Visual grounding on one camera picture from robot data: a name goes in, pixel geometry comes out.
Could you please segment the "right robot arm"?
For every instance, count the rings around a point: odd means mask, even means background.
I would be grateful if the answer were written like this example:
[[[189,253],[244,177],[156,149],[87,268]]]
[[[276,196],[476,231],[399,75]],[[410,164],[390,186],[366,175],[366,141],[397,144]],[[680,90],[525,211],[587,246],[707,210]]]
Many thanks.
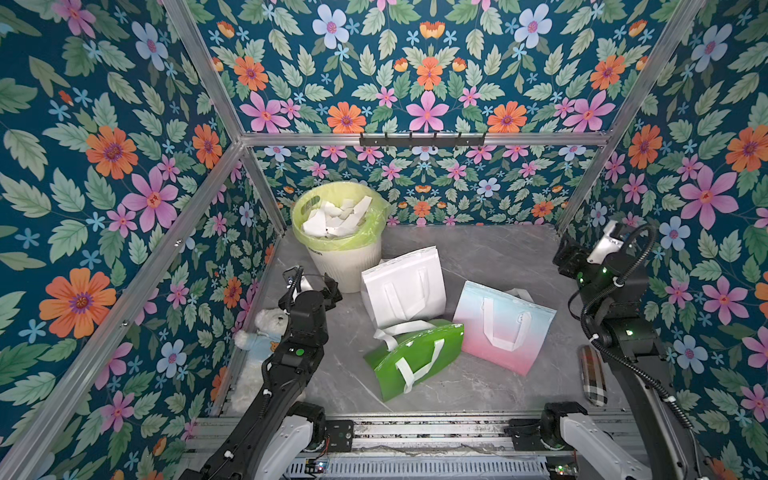
[[[638,427],[648,461],[629,454],[596,426],[576,402],[549,403],[539,422],[542,444],[579,453],[605,479],[708,479],[712,471],[694,426],[672,391],[665,349],[640,312],[649,287],[646,260],[658,230],[634,230],[610,222],[591,249],[569,234],[561,237],[553,263],[576,280],[576,314],[587,338],[617,379]]]

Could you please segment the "green white tote bag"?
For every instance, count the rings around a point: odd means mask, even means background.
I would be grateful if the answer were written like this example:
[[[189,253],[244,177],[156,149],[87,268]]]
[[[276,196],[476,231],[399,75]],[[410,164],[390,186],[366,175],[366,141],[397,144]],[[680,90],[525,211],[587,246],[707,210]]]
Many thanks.
[[[378,381],[381,400],[410,393],[462,352],[464,326],[444,319],[414,320],[379,329],[380,344],[364,356]]]

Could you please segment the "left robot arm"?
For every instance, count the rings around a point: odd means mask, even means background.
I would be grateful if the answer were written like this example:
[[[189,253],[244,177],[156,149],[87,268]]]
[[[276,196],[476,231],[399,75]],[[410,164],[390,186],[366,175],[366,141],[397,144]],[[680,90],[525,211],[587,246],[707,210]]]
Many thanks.
[[[324,357],[326,312],[342,293],[328,274],[307,274],[301,266],[284,278],[279,307],[288,323],[262,364],[262,387],[223,444],[201,468],[184,470],[182,479],[282,479],[301,452],[326,447],[324,409],[298,397]]]

